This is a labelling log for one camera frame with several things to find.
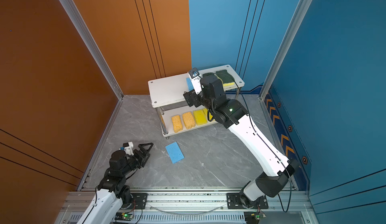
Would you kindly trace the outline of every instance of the bottom shelf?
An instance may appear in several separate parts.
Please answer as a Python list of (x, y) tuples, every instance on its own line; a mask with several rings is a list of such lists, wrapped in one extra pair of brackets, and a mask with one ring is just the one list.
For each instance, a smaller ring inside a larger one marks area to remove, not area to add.
[[(195, 127), (191, 128), (191, 129), (188, 129), (188, 130), (186, 129), (186, 127), (184, 125), (184, 121), (182, 119), (182, 114), (186, 113), (186, 112), (192, 112), (192, 115), (193, 115), (193, 111), (199, 110), (199, 109), (204, 109), (204, 108), (205, 108), (204, 106), (199, 106), (199, 107), (183, 106), (183, 107), (178, 107), (178, 108), (175, 108), (175, 109), (164, 111), (164, 115), (162, 117), (164, 119), (166, 130), (167, 130), (168, 134), (167, 135), (163, 134), (163, 136), (167, 137), (167, 136), (171, 136), (171, 135), (176, 135), (176, 134), (183, 133), (183, 132), (186, 132), (186, 131), (189, 131), (189, 130), (195, 130), (195, 129), (198, 129), (198, 128), (201, 128), (201, 127), (204, 127), (204, 126), (208, 126), (208, 125), (212, 125), (214, 123), (217, 123), (215, 120), (213, 120), (212, 122), (208, 121), (208, 123), (206, 123), (204, 125), (197, 125), (196, 124)], [(176, 116), (176, 115), (180, 116), (181, 123), (182, 123), (182, 130), (177, 132), (177, 133), (174, 132), (173, 122), (171, 121), (171, 117)]]

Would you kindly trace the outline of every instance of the yellow sponge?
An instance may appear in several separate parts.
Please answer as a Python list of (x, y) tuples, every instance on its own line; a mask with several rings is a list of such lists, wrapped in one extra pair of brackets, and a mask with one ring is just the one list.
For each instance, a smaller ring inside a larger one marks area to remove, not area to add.
[(193, 111), (193, 115), (197, 125), (204, 125), (208, 122), (202, 109)]
[[(208, 117), (208, 110), (205, 108), (205, 109), (203, 109), (203, 111), (204, 111), (204, 114), (205, 114), (205, 118), (207, 119), (207, 117)], [(211, 120), (212, 119), (212, 114), (209, 112), (209, 119)]]
[(180, 132), (182, 130), (182, 123), (181, 123), (181, 118), (179, 115), (171, 117), (171, 121), (173, 122), (173, 128), (174, 132)]
[(184, 120), (184, 124), (185, 124), (186, 129), (191, 129), (194, 126), (196, 126), (192, 112), (186, 112), (186, 113), (182, 114), (182, 119)]

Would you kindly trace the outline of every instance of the top shelf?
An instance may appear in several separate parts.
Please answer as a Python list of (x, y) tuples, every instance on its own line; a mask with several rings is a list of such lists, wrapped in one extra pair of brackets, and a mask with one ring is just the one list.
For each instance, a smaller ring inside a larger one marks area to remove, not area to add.
[[(244, 81), (230, 65), (203, 69), (199, 70), (199, 72), (200, 75), (202, 75), (204, 73), (216, 72), (220, 70), (227, 70), (227, 72), (233, 76), (239, 87), (244, 86)], [(183, 94), (189, 91), (188, 85), (186, 83), (186, 78), (189, 78), (188, 73), (170, 77), (163, 77), (147, 82), (149, 85), (151, 105), (153, 107), (162, 107), (169, 104), (185, 101)], [(233, 84), (224, 87), (224, 91), (236, 88), (236, 84)]]

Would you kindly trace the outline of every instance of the black line on wall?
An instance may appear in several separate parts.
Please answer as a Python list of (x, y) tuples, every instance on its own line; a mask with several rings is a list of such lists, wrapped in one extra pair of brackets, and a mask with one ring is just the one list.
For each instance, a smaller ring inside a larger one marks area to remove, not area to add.
[(313, 196), (313, 195), (317, 195), (317, 194), (320, 194), (320, 193), (322, 193), (322, 192), (325, 192), (325, 191), (328, 191), (328, 190), (331, 190), (331, 189), (334, 189), (334, 188), (340, 187), (340, 186), (342, 186), (342, 185), (345, 185), (345, 184), (348, 184), (348, 183), (354, 182), (354, 181), (356, 181), (356, 180), (360, 180), (360, 179), (363, 179), (363, 178), (369, 177), (370, 175), (374, 175), (374, 174), (380, 173), (380, 172), (382, 172), (382, 171), (385, 171), (385, 170), (386, 170), (386, 169), (383, 169), (383, 170), (380, 170), (380, 171), (377, 171), (377, 172), (374, 172), (374, 173), (371, 173), (371, 174), (368, 174), (368, 175), (362, 176), (362, 177), (360, 177), (360, 178), (357, 178), (357, 179), (354, 179), (354, 180), (350, 180), (350, 181), (348, 181), (348, 182), (346, 182), (346, 183), (343, 183), (343, 184), (340, 184), (340, 185), (337, 185), (337, 186), (334, 186), (334, 187), (328, 188), (328, 189), (326, 189), (326, 190), (320, 191), (320, 192), (318, 192), (318, 193), (315, 193), (315, 194), (312, 194), (312, 195), (310, 195), (310, 196)]
[(157, 37), (157, 42), (158, 42), (159, 54), (161, 55), (162, 68), (164, 69), (164, 76), (166, 77), (165, 66), (164, 66), (164, 60), (162, 59), (161, 46), (159, 45), (158, 34), (157, 34), (157, 28), (156, 28), (156, 22), (154, 21), (154, 15), (153, 15), (153, 10), (152, 10), (152, 8), (151, 8), (150, 0), (149, 0), (149, 5), (150, 5), (151, 16), (152, 16), (152, 18), (153, 18), (154, 29), (156, 30), (156, 37)]
[(25, 154), (25, 155), (27, 155), (28, 157), (31, 157), (31, 158), (34, 159), (34, 160), (37, 160), (37, 161), (42, 162), (42, 163), (44, 163), (44, 164), (46, 164), (46, 165), (49, 165), (49, 166), (51, 166), (52, 168), (55, 168), (55, 169), (57, 169), (57, 170), (60, 170), (61, 172), (64, 172), (64, 173), (69, 174), (69, 175), (71, 175), (71, 176), (73, 176), (73, 177), (75, 177), (75, 178), (80, 179), (79, 177), (77, 177), (77, 176), (75, 176), (75, 175), (72, 175), (72, 174), (70, 174), (70, 173), (68, 173), (68, 172), (65, 172), (64, 170), (61, 170), (61, 169), (59, 169), (59, 168), (56, 168), (56, 167), (53, 166), (53, 165), (47, 164), (46, 162), (44, 162), (44, 161), (42, 161), (42, 160), (36, 159), (35, 157), (32, 157), (31, 155), (28, 155), (28, 154), (26, 154), (26, 153), (23, 153), (23, 152), (20, 151), (20, 150), (17, 150), (17, 149), (15, 149), (15, 148), (12, 148), (12, 147), (9, 146), (9, 145), (6, 145), (6, 144), (4, 144), (4, 143), (2, 143), (2, 142), (0, 142), (0, 144), (2, 144), (2, 145), (4, 145), (4, 146), (7, 146), (7, 147), (10, 148), (10, 149), (16, 150), (16, 151), (19, 152), (19, 153)]
[(241, 36), (241, 42), (240, 42), (240, 48), (239, 48), (239, 54), (237, 55), (237, 60), (236, 60), (236, 67), (235, 67), (235, 71), (237, 69), (237, 63), (239, 62), (239, 56), (240, 56), (240, 51), (241, 51), (241, 44), (242, 44), (242, 39), (244, 37), (244, 32), (245, 32), (245, 27), (247, 25), (247, 19), (248, 19), (248, 13), (249, 13), (249, 8), (250, 8), (250, 2), (252, 0), (249, 0), (249, 6), (248, 6), (248, 11), (247, 11), (247, 17), (245, 17), (245, 23), (244, 23), (244, 30), (242, 32), (242, 36)]
[(146, 39), (146, 35), (145, 35), (145, 29), (144, 29), (144, 26), (143, 26), (143, 24), (142, 24), (141, 15), (139, 14), (137, 1), (134, 0), (134, 2), (136, 3), (137, 12), (138, 12), (138, 16), (139, 16), (139, 21), (141, 22), (142, 31), (144, 32), (144, 37), (145, 37), (145, 41), (146, 41), (146, 45), (147, 45), (147, 50), (149, 51), (149, 56), (150, 56), (151, 64), (153, 65), (154, 75), (155, 75), (155, 78), (157, 78), (156, 69), (154, 68), (153, 58), (151, 57), (151, 54), (150, 54), (150, 48), (149, 48), (149, 45), (148, 45), (148, 43), (147, 43), (147, 39)]
[(252, 51), (253, 42), (255, 41), (256, 32), (258, 31), (259, 22), (260, 22), (260, 18), (261, 18), (261, 13), (263, 12), (263, 8), (264, 8), (264, 3), (265, 3), (265, 0), (263, 1), (263, 6), (261, 7), (260, 16), (259, 16), (259, 20), (258, 20), (258, 25), (256, 26), (255, 35), (253, 36), (252, 45), (251, 45), (250, 50), (249, 50), (248, 59), (247, 59), (247, 63), (245, 64), (245, 69), (244, 69), (244, 73), (242, 75), (242, 79), (244, 79), (245, 71), (247, 70), (249, 56), (250, 56), (250, 53)]
[(250, 29), (249, 29), (248, 38), (247, 38), (247, 44), (245, 45), (244, 55), (243, 55), (242, 60), (241, 60), (241, 66), (240, 66), (239, 75), (240, 75), (240, 73), (241, 73), (242, 63), (244, 62), (245, 52), (247, 51), (248, 41), (249, 41), (249, 35), (250, 35), (250, 31), (251, 31), (251, 29), (252, 29), (253, 20), (255, 19), (255, 14), (256, 14), (256, 9), (257, 9), (257, 7), (258, 7), (258, 3), (259, 3), (259, 0), (256, 2), (255, 11), (254, 11), (253, 17), (252, 17), (252, 23), (250, 24)]
[(4, 130), (2, 130), (2, 129), (0, 129), (1, 131), (3, 131), (4, 133), (6, 133), (7, 135), (11, 135), (12, 137), (14, 137), (15, 139), (17, 139), (17, 140), (20, 140), (20, 141), (22, 141), (23, 143), (25, 143), (25, 144), (27, 144), (27, 145), (29, 145), (29, 146), (31, 146), (32, 148), (35, 148), (35, 149), (37, 149), (37, 150), (39, 150), (39, 151), (41, 151), (41, 152), (43, 152), (44, 154), (47, 154), (47, 155), (49, 155), (49, 156), (51, 156), (52, 158), (54, 158), (54, 159), (56, 159), (56, 160), (59, 160), (60, 162), (62, 162), (62, 163), (64, 163), (64, 164), (66, 164), (66, 165), (68, 165), (68, 166), (70, 166), (70, 167), (72, 167), (72, 168), (74, 168), (74, 169), (76, 169), (76, 170), (79, 170), (80, 172), (82, 172), (83, 173), (83, 171), (81, 171), (80, 169), (77, 169), (77, 168), (75, 168), (74, 166), (72, 166), (72, 165), (69, 165), (69, 164), (67, 164), (66, 162), (64, 162), (64, 161), (62, 161), (62, 160), (60, 160), (60, 159), (58, 159), (58, 158), (56, 158), (56, 157), (53, 157), (52, 155), (50, 155), (50, 154), (48, 154), (47, 152), (44, 152), (44, 151), (42, 151), (41, 149), (39, 149), (39, 148), (36, 148), (35, 146), (33, 146), (32, 144), (28, 144), (27, 142), (25, 142), (24, 140), (21, 140), (21, 139), (19, 139), (18, 137), (16, 137), (15, 135), (12, 135), (12, 134), (10, 134), (10, 133), (8, 133), (8, 132), (6, 132), (6, 131), (4, 131)]
[(146, 21), (147, 21), (147, 27), (149, 28), (151, 42), (153, 43), (154, 55), (156, 55), (156, 61), (157, 61), (159, 76), (162, 77), (161, 70), (159, 69), (159, 63), (158, 63), (158, 57), (157, 57), (157, 53), (156, 53), (156, 47), (154, 46), (153, 36), (151, 35), (151, 30), (150, 30), (150, 25), (149, 25), (149, 20), (147, 19), (147, 14), (146, 14), (146, 8), (145, 8), (144, 0), (142, 0), (142, 5), (144, 6)]
[[(338, 198), (335, 198), (335, 199), (332, 199), (332, 200), (337, 200), (337, 199), (340, 199), (340, 198), (345, 198), (345, 197), (349, 197), (349, 196), (352, 196), (352, 195), (356, 195), (356, 194), (360, 194), (360, 193), (364, 193), (364, 192), (368, 192), (368, 191), (371, 191), (371, 190), (376, 190), (376, 189), (384, 188), (384, 187), (386, 187), (386, 185), (375, 187), (375, 188), (364, 190), (364, 191), (360, 191), (360, 192), (353, 193), (353, 194), (350, 194), (350, 195), (345, 195), (345, 196), (338, 197)], [(329, 201), (332, 201), (332, 200), (327, 200), (327, 201), (319, 202), (319, 203), (313, 204), (313, 206), (318, 205), (318, 204), (322, 204), (322, 203), (326, 203), (326, 202), (329, 202)]]
[(319, 213), (316, 213), (316, 215), (317, 214), (328, 213), (328, 212), (333, 212), (333, 211), (347, 210), (347, 209), (351, 209), (351, 208), (355, 208), (355, 207), (369, 206), (369, 205), (379, 204), (379, 203), (383, 203), (383, 202), (386, 202), (386, 200), (378, 201), (378, 202), (373, 202), (373, 203), (369, 203), (369, 204), (364, 204), (364, 205), (359, 205), (359, 206), (352, 206), (352, 207), (341, 208), (341, 209), (332, 210), (332, 211), (319, 212)]
[(36, 171), (36, 172), (38, 172), (38, 173), (44, 174), (44, 175), (49, 176), (49, 177), (52, 177), (52, 178), (54, 178), (54, 179), (63, 181), (63, 182), (65, 182), (65, 183), (67, 183), (67, 184), (70, 184), (70, 185), (73, 185), (73, 186), (77, 186), (77, 185), (74, 185), (74, 184), (72, 184), (72, 183), (69, 183), (69, 182), (67, 182), (67, 181), (65, 181), (65, 180), (61, 180), (61, 179), (59, 179), (59, 178), (53, 177), (53, 176), (51, 176), (51, 175), (49, 175), (49, 174), (43, 173), (43, 172), (38, 171), (38, 170), (36, 170), (36, 169), (32, 169), (32, 168), (30, 168), (30, 167), (28, 167), (28, 166), (19, 164), (19, 163), (17, 163), (17, 162), (14, 162), (14, 161), (12, 161), (12, 160), (6, 159), (6, 158), (4, 158), (4, 157), (1, 157), (1, 156), (0, 156), (0, 158), (2, 158), (2, 159), (4, 159), (4, 160), (8, 160), (9, 162), (15, 163), (15, 164), (17, 164), (17, 165), (23, 166), (23, 167), (25, 167), (25, 168), (27, 168), (27, 169), (34, 170), (34, 171)]

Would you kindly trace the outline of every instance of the orange wall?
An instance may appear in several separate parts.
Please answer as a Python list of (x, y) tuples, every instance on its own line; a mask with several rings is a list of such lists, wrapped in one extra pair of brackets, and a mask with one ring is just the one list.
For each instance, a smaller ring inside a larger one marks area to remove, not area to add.
[(52, 224), (117, 97), (59, 0), (0, 0), (0, 223)]
[(188, 0), (74, 0), (124, 94), (191, 68)]

